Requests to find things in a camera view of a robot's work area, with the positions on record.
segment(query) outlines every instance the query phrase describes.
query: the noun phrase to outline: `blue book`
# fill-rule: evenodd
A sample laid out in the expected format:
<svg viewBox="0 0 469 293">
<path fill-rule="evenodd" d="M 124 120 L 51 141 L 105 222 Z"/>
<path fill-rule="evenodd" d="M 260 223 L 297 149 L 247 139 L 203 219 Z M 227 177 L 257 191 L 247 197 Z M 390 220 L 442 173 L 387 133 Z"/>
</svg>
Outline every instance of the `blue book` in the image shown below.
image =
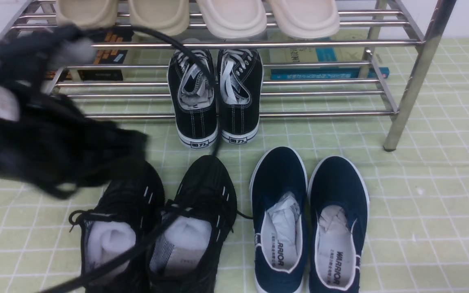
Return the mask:
<svg viewBox="0 0 469 293">
<path fill-rule="evenodd" d="M 366 39 L 367 30 L 340 30 L 330 39 Z M 269 40 L 291 41 L 291 37 L 283 35 L 279 31 L 269 32 Z M 271 49 L 271 63 L 313 63 L 313 62 L 335 62 L 335 61 L 360 61 L 364 48 L 338 47 L 338 48 L 283 48 Z M 376 60 L 381 63 L 381 57 L 376 53 Z M 388 67 L 380 67 L 381 74 L 388 78 L 390 70 Z M 336 79 L 357 78 L 359 67 L 321 67 L 321 68 L 279 68 L 271 69 L 272 80 L 305 80 L 305 79 Z M 376 73 L 371 70 L 368 78 L 376 78 Z"/>
</svg>

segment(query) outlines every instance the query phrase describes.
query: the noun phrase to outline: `shoe rack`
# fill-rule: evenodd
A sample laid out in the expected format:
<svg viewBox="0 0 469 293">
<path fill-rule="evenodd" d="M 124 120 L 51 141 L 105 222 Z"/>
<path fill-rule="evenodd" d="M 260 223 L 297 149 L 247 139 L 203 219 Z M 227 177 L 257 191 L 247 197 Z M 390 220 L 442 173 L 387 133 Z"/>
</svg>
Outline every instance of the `shoe rack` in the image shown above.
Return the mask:
<svg viewBox="0 0 469 293">
<path fill-rule="evenodd" d="M 206 48 L 210 50 L 219 48 L 323 48 L 323 47 L 339 47 L 339 46 L 357 46 L 365 47 L 363 58 L 356 62 L 318 62 L 318 63 L 272 63 L 264 65 L 270 68 L 319 68 L 319 67 L 356 67 L 361 68 L 359 78 L 355 79 L 326 79 L 326 80 L 272 80 L 265 81 L 263 85 L 262 98 L 282 98 L 284 96 L 322 98 L 326 96 L 359 96 L 374 95 L 383 99 L 385 109 L 383 110 L 352 110 L 352 111 L 307 111 L 307 112 L 263 112 L 260 113 L 262 118 L 287 118 L 287 117 L 350 117 L 350 116 L 389 116 L 392 120 L 391 128 L 386 137 L 383 148 L 386 151 L 396 149 L 400 136 L 409 119 L 412 108 L 415 104 L 419 91 L 423 85 L 424 78 L 432 63 L 441 37 L 445 30 L 450 15 L 454 9 L 456 0 L 438 0 L 432 20 L 426 31 L 423 33 L 409 11 L 405 8 L 402 0 L 376 0 L 375 9 L 370 10 L 346 10 L 339 11 L 341 16 L 341 27 L 367 27 L 369 28 L 367 39 L 356 40 L 301 40 L 294 42 L 270 42 L 270 41 L 217 41 L 207 43 L 190 43 L 185 44 L 188 48 Z M 45 30 L 54 28 L 55 21 L 55 0 L 29 0 L 16 13 L 15 17 L 9 22 L 5 30 L 0 34 L 0 42 L 8 41 L 18 37 L 19 33 L 34 30 Z M 119 18 L 128 18 L 128 13 L 119 13 Z M 202 15 L 200 13 L 191 13 L 190 17 L 195 21 L 190 24 L 188 30 L 204 30 L 206 29 Z M 372 17 L 371 20 L 349 20 L 349 17 Z M 385 20 L 385 17 L 395 17 L 392 20 Z M 267 12 L 268 24 L 271 28 L 277 26 L 272 12 Z M 32 20 L 46 20 L 44 24 L 31 24 Z M 129 26 L 129 24 L 117 24 L 117 26 Z M 384 26 L 398 26 L 404 28 L 407 37 L 404 39 L 379 39 L 380 29 Z M 418 51 L 415 65 L 412 69 L 410 78 L 406 85 L 406 89 L 399 104 L 396 104 L 388 86 L 380 74 L 378 62 L 374 57 L 374 49 L 377 47 L 397 47 L 397 46 L 413 46 Z M 142 42 L 142 43 L 96 43 L 94 47 L 99 50 L 138 50 L 138 49 L 171 49 L 169 44 Z M 57 71 L 54 79 L 47 87 L 46 91 L 58 91 L 66 87 L 164 87 L 167 84 L 161 82 L 127 82 L 127 81 L 63 81 L 59 78 L 65 70 L 77 72 L 79 69 L 99 70 L 99 69 L 161 69 L 162 65 L 83 65 L 68 66 Z M 376 72 L 377 78 L 366 78 L 368 72 L 373 70 Z M 363 85 L 374 84 L 376 90 L 345 90 L 326 91 L 325 85 Z M 313 85 L 319 85 L 316 91 L 301 92 L 268 92 L 265 90 L 269 85 L 309 85 L 312 89 Z M 150 98 L 171 98 L 166 92 L 146 93 L 146 94 L 71 94 L 74 100 L 78 99 L 150 99 Z M 89 117 L 94 119 L 115 119 L 115 120 L 133 120 L 133 119 L 173 119 L 175 115 L 167 114 L 93 114 Z"/>
</svg>

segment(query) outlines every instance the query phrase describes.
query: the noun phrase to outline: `blue slip-on shoe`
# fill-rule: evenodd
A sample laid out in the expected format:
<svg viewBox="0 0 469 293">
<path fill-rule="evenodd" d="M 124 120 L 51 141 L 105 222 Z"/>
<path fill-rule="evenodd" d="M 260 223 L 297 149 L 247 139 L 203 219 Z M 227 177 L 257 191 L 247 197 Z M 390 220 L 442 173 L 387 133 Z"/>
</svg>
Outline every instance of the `blue slip-on shoe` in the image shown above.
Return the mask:
<svg viewBox="0 0 469 293">
<path fill-rule="evenodd" d="M 258 162 L 253 200 L 255 284 L 259 293 L 299 293 L 307 262 L 307 172 L 295 150 L 280 146 Z"/>
<path fill-rule="evenodd" d="M 346 158 L 322 160 L 309 182 L 313 239 L 310 293 L 357 293 L 370 200 Z"/>
</svg>

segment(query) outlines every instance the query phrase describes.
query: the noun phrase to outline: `grid pattern floor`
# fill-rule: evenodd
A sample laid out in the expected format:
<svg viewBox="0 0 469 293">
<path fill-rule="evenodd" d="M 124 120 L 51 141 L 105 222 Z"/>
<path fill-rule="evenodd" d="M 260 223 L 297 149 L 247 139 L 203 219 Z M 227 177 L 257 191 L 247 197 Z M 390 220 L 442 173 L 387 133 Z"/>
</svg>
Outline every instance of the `grid pattern floor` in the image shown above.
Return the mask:
<svg viewBox="0 0 469 293">
<path fill-rule="evenodd" d="M 388 84 L 399 100 L 416 52 L 407 48 L 378 52 L 390 67 Z M 155 59 L 164 63 L 171 52 L 158 55 Z M 152 56 L 141 59 L 153 61 Z M 164 72 L 132 74 L 133 80 L 165 80 Z M 375 96 L 299 101 L 264 99 L 262 110 L 383 107 Z M 89 113 L 171 112 L 168 100 L 86 101 L 82 106 Z M 400 145 L 392 153 L 381 148 L 389 126 L 387 117 L 263 120 L 252 143 L 225 145 L 220 159 L 237 188 L 239 210 L 251 214 L 249 177 L 266 150 L 279 145 L 295 148 L 309 175 L 324 157 L 346 156 L 362 173 L 371 200 L 361 292 L 469 293 L 469 39 L 443 40 Z M 149 161 L 164 181 L 167 198 L 174 197 L 190 163 L 209 152 L 185 149 L 174 122 L 124 127 L 151 136 Z M 80 229 L 69 232 L 68 215 L 92 208 L 102 191 L 85 189 L 69 201 L 56 201 L 29 186 L 0 180 L 0 292 L 38 291 L 77 276 Z M 239 217 L 223 248 L 217 292 L 256 292 L 253 259 L 252 222 Z"/>
</svg>

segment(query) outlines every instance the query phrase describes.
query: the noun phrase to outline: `sneaker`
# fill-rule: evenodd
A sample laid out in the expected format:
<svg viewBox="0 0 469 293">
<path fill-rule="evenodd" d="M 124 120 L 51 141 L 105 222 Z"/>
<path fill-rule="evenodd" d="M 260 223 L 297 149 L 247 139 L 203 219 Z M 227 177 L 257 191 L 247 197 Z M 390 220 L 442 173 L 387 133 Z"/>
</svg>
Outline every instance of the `sneaker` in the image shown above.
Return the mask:
<svg viewBox="0 0 469 293">
<path fill-rule="evenodd" d="M 309 183 L 311 223 L 311 292 L 359 290 L 359 265 L 368 222 L 368 193 L 363 178 L 346 158 L 321 161 Z"/>
<path fill-rule="evenodd" d="M 220 50 L 217 70 L 222 137 L 229 143 L 248 143 L 258 132 L 262 58 L 257 50 Z"/>
<path fill-rule="evenodd" d="M 307 262 L 307 172 L 295 150 L 280 146 L 258 162 L 250 183 L 259 293 L 299 293 Z"/>
<path fill-rule="evenodd" d="M 208 50 L 193 53 L 214 72 L 213 58 Z M 192 149 L 210 146 L 218 135 L 214 85 L 197 65 L 176 51 L 169 62 L 168 87 L 175 108 L 178 136 L 182 143 Z"/>
<path fill-rule="evenodd" d="M 197 159 L 184 175 L 175 200 L 162 210 L 162 221 L 197 188 L 200 196 L 162 234 L 148 258 L 151 290 L 155 293 L 212 293 L 222 245 L 237 216 L 236 191 L 227 169 L 214 156 Z"/>
<path fill-rule="evenodd" d="M 129 180 L 110 182 L 93 210 L 74 211 L 70 223 L 81 226 L 81 274 L 112 260 L 142 240 L 157 222 L 156 210 L 164 205 L 164 188 L 156 170 L 145 163 Z M 149 289 L 145 256 L 126 262 L 85 286 L 92 292 L 139 292 Z"/>
</svg>

